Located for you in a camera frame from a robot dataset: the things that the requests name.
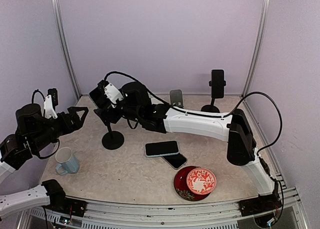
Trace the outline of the lone black smartphone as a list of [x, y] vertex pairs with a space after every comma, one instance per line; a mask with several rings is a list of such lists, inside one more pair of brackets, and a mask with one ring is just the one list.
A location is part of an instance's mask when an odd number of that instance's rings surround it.
[[98, 109], [103, 109], [111, 105], [110, 100], [98, 87], [89, 93], [89, 97]]

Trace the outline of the blue smartphone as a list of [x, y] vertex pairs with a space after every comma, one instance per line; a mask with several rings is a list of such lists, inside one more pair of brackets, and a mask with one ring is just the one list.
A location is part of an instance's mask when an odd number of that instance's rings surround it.
[[147, 158], [174, 156], [180, 153], [177, 141], [162, 141], [145, 144]]

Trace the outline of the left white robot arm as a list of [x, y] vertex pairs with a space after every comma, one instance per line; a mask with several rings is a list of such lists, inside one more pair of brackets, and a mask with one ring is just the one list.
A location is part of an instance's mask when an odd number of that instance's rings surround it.
[[38, 206], [61, 212], [70, 207], [70, 200], [57, 180], [49, 179], [31, 186], [18, 170], [33, 157], [48, 159], [41, 151], [50, 144], [59, 145], [60, 137], [81, 129], [88, 113], [87, 107], [72, 106], [67, 112], [45, 117], [36, 103], [15, 112], [17, 128], [0, 144], [1, 218]]

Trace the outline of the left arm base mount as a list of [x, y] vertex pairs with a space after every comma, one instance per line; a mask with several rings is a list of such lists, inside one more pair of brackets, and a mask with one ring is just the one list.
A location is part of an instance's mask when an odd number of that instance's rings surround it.
[[79, 199], [66, 197], [66, 193], [62, 186], [55, 179], [43, 181], [41, 183], [49, 196], [49, 204], [45, 205], [46, 209], [68, 214], [69, 216], [84, 217], [87, 208], [87, 202]]

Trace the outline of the black pole phone stand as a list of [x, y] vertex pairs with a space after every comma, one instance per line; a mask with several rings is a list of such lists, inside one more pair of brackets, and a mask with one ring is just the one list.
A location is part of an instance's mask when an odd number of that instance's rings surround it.
[[201, 108], [202, 112], [220, 113], [220, 110], [215, 106], [216, 99], [222, 99], [225, 95], [225, 72], [223, 69], [212, 69], [210, 81], [208, 82], [211, 88], [211, 102]]
[[119, 149], [125, 142], [123, 134], [119, 131], [112, 130], [111, 124], [106, 124], [108, 132], [102, 137], [102, 145], [107, 150]]

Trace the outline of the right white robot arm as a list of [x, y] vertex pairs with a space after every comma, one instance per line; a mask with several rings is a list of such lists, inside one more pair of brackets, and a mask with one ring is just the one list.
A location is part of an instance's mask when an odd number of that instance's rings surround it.
[[278, 184], [258, 155], [253, 132], [241, 109], [212, 113], [180, 109], [165, 101], [153, 104], [147, 88], [136, 81], [118, 89], [102, 80], [89, 97], [97, 107], [95, 113], [107, 125], [125, 118], [151, 132], [186, 133], [227, 142], [227, 160], [242, 167], [257, 189], [256, 207], [266, 211], [275, 203]]

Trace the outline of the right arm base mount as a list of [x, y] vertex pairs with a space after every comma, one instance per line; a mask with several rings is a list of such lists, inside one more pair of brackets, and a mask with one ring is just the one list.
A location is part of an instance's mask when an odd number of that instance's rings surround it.
[[258, 197], [239, 201], [239, 209], [242, 217], [260, 214], [282, 207], [280, 196], [276, 194], [258, 195]]

